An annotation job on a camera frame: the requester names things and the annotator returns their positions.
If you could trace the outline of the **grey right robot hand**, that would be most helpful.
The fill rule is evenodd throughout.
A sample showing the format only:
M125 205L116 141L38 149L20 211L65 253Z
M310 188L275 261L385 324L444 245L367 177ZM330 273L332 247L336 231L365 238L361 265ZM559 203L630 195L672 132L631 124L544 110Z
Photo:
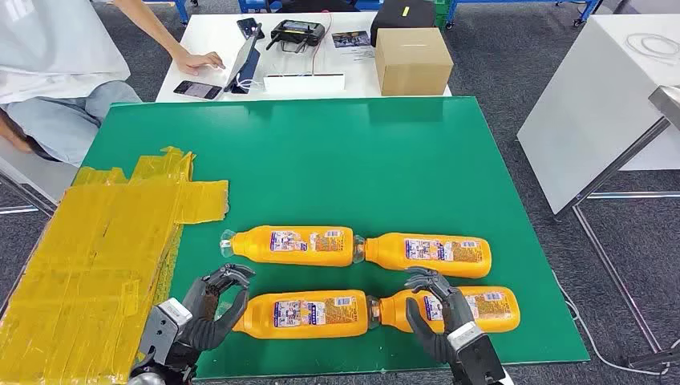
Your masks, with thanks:
M433 294L442 305L444 332L436 334L424 321L418 303L413 298L406 300L406 318L423 349L439 363L456 363L455 349L447 336L464 324L474 320L469 305L462 292L454 287L441 273L421 266L405 270L411 274L404 284L414 294L426 290Z

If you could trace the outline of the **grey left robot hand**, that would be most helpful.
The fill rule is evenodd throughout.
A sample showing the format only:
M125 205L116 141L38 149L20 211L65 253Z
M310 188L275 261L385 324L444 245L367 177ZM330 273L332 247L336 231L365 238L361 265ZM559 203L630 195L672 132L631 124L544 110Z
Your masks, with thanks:
M246 265L226 263L197 278L182 301L192 318L181 332L179 341L196 351L210 351L220 346L247 309L250 279L255 275ZM232 286L241 289L233 304L216 318L220 296Z

